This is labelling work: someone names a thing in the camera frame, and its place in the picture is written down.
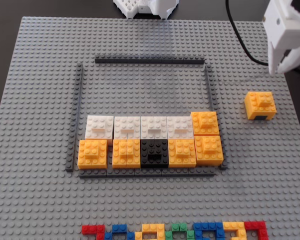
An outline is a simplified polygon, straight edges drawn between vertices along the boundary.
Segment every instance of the black cable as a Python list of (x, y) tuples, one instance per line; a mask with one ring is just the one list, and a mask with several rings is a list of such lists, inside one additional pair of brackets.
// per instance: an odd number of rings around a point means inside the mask
[[(249, 50), (246, 48), (246, 46), (245, 46), (245, 44), (244, 44), (244, 42), (243, 42), (243, 40), (242, 40), (242, 38), (241, 38), (241, 36), (240, 36), (240, 33), (239, 33), (239, 31), (237, 30), (237, 28), (236, 28), (236, 26), (235, 26), (235, 23), (234, 23), (234, 21), (233, 21), (233, 18), (232, 18), (231, 12), (230, 12), (229, 0), (225, 0), (225, 5), (226, 5), (226, 12), (227, 12), (227, 14), (228, 14), (228, 17), (229, 17), (230, 23), (231, 23), (231, 25), (232, 25), (232, 28), (233, 28), (233, 30), (234, 30), (234, 32), (235, 32), (235, 34), (236, 34), (236, 37), (237, 37), (238, 40), (239, 40), (239, 42), (240, 42), (240, 44), (241, 44), (241, 46), (242, 46), (244, 52), (246, 53), (246, 55), (247, 55), (253, 62), (258, 63), (258, 64), (263, 65), (263, 66), (268, 66), (268, 65), (269, 65), (268, 62), (265, 63), (265, 62), (263, 62), (263, 61), (259, 61), (259, 60), (255, 59), (255, 58), (250, 54)], [(299, 68), (298, 68), (298, 69), (297, 69), (297, 68), (294, 69), (294, 71), (300, 74), (300, 69), (299, 69)]]
[(234, 23), (234, 21), (233, 21), (233, 18), (232, 18), (231, 12), (230, 12), (229, 0), (225, 0), (225, 5), (226, 5), (226, 12), (228, 13), (228, 17), (229, 17), (230, 23), (231, 23), (231, 25), (232, 25), (232, 27), (233, 27), (233, 30), (234, 30), (234, 32), (235, 32), (237, 38), (239, 39), (239, 42), (240, 42), (240, 44), (241, 44), (241, 46), (242, 46), (244, 52), (246, 53), (246, 55), (247, 55), (252, 61), (254, 61), (254, 62), (256, 62), (256, 63), (258, 63), (258, 64), (260, 64), (260, 65), (263, 65), (263, 66), (268, 66), (269, 64), (268, 64), (267, 62), (266, 62), (266, 63), (265, 63), (265, 62), (261, 62), (261, 61), (255, 59), (255, 58), (250, 54), (250, 52), (249, 52), (248, 49), (246, 48), (246, 46), (245, 46), (245, 44), (244, 44), (244, 42), (243, 42), (243, 40), (242, 40), (242, 38), (241, 38), (241, 36), (240, 36), (240, 33), (239, 33), (239, 31), (237, 30), (237, 28), (236, 28), (236, 26), (235, 26), (235, 23)]

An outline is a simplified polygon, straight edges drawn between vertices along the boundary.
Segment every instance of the red lego brick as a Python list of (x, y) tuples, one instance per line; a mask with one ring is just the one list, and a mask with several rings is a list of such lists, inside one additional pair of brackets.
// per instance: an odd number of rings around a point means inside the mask
[(89, 226), (89, 225), (82, 225), (81, 233), (82, 233), (83, 235), (88, 235), (88, 234), (89, 234), (89, 231), (90, 231), (90, 226)]
[(269, 240), (268, 231), (266, 229), (258, 230), (259, 240)]
[(244, 222), (245, 230), (258, 231), (258, 240), (269, 240), (266, 223), (264, 221), (246, 221)]
[(96, 234), (96, 233), (97, 233), (97, 226), (91, 225), (90, 226), (90, 234)]
[(97, 233), (96, 240), (104, 240), (104, 233)]
[(93, 235), (97, 233), (96, 225), (83, 225), (81, 230), (83, 235)]
[(97, 227), (96, 233), (98, 234), (105, 233), (105, 225), (97, 225), (96, 227)]
[(266, 229), (266, 224), (264, 221), (246, 221), (244, 222), (245, 230), (259, 230)]

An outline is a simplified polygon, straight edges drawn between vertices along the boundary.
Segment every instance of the green lego brick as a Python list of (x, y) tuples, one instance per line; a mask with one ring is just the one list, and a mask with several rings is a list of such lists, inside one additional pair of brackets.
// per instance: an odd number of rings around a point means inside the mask
[(180, 231), (179, 224), (177, 224), (177, 223), (172, 224), (172, 232), (173, 231), (174, 232)]
[(187, 226), (186, 226), (186, 224), (185, 223), (180, 223), (179, 224), (179, 227), (180, 227), (180, 232), (182, 231), (182, 232), (185, 232), (188, 228), (187, 228)]
[(190, 231), (186, 231), (186, 239), (194, 239), (194, 231), (190, 230)]
[(165, 232), (165, 240), (172, 240), (172, 239), (173, 239), (172, 232), (166, 231)]

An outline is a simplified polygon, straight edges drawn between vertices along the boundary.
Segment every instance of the gray lego baseplate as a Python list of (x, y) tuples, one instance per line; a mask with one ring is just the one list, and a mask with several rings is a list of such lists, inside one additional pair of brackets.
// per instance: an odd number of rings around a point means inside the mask
[[(261, 23), (238, 22), (267, 56)], [(78, 139), (87, 115), (189, 116), (208, 110), (202, 68), (95, 63), (96, 55), (204, 56), (228, 163), (213, 177), (81, 179), (65, 163), (73, 74), (83, 63)], [(248, 91), (278, 113), (247, 120)], [(92, 170), (91, 174), (102, 174)], [(0, 105), (0, 239), (87, 239), (81, 225), (266, 221), (269, 239), (300, 240), (300, 125), (283, 75), (251, 62), (229, 22), (24, 17)], [(248, 232), (248, 240), (256, 234)]]

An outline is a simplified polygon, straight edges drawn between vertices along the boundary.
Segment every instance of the dark table surface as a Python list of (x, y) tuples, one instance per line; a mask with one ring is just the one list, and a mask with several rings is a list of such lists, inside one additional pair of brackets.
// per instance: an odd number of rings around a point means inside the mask
[[(269, 0), (230, 0), (235, 21), (260, 21)], [(78, 17), (125, 18), (113, 0), (0, 0), (0, 101), (21, 18)], [(138, 14), (136, 19), (159, 19)], [(169, 19), (228, 20), (225, 0), (180, 0)], [(300, 75), (286, 73), (286, 80), (300, 121)]]

